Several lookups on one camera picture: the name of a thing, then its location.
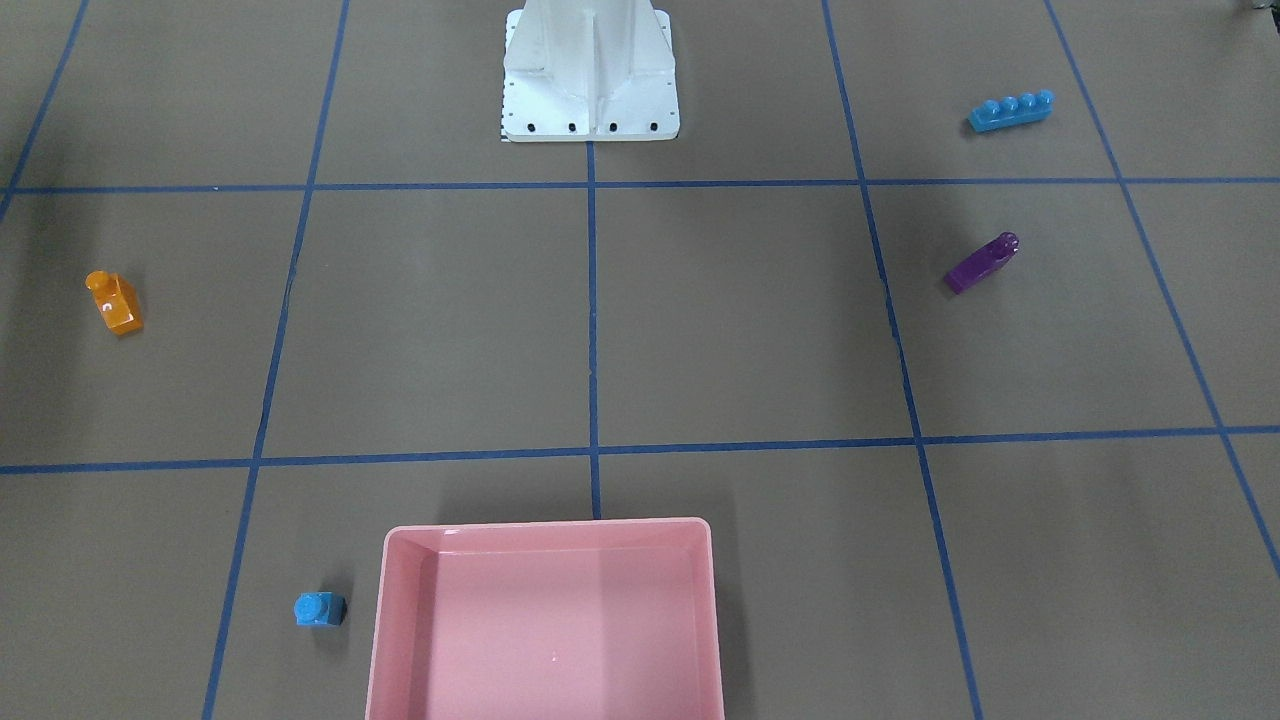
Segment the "purple block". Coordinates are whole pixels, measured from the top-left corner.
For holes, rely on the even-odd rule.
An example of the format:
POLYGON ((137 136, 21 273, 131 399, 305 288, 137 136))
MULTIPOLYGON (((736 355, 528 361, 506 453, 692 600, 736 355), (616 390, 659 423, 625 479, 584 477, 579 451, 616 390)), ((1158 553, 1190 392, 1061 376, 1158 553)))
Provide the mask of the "purple block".
POLYGON ((955 265, 946 273, 943 282, 954 293, 965 293, 1007 265, 1016 255, 1019 245, 1018 234, 1004 232, 955 265))

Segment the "small blue block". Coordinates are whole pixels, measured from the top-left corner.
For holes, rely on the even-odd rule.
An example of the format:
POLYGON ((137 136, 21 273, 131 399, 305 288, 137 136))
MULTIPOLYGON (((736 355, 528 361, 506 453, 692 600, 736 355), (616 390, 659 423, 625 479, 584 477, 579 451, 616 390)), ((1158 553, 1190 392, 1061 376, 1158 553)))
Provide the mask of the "small blue block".
POLYGON ((339 626, 346 618, 346 598, 321 591, 301 593, 292 607, 297 626, 339 626))

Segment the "long blue block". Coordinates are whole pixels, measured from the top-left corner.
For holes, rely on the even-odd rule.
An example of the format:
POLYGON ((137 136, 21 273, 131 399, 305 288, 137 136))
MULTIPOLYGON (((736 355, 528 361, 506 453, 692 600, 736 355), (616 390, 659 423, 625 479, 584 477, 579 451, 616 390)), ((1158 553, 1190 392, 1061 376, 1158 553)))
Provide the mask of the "long blue block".
POLYGON ((1033 94, 987 99, 973 108, 968 117, 975 133, 987 133, 1018 126, 1029 126, 1052 115, 1056 96, 1043 88, 1033 94))

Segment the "orange block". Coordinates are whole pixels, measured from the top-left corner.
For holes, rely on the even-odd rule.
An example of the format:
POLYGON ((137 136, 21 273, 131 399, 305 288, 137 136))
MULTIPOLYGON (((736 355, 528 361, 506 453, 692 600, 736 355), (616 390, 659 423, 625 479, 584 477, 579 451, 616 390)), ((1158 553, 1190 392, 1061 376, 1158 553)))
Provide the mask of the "orange block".
POLYGON ((136 288, 115 272, 95 270, 84 278, 105 327, 115 336, 142 331, 145 322, 140 314, 136 288))

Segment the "pink plastic box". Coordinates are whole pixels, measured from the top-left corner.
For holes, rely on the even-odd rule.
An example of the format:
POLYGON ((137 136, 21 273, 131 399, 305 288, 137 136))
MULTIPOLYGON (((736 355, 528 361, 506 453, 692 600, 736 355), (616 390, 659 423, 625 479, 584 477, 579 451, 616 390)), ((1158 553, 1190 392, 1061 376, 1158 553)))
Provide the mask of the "pink plastic box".
POLYGON ((397 527, 369 719, 722 719, 700 518, 397 527))

